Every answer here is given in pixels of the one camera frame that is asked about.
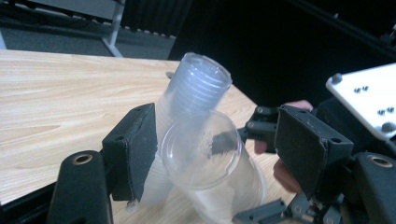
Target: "white plate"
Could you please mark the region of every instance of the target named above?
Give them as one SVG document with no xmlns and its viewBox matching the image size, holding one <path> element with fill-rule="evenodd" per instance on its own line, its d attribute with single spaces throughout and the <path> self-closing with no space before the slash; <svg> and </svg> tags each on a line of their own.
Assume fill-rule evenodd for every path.
<svg viewBox="0 0 396 224">
<path fill-rule="evenodd" d="M 394 136 L 396 63 L 344 74 L 341 79 L 330 77 L 326 83 L 327 89 L 373 136 L 380 140 Z"/>
</svg>

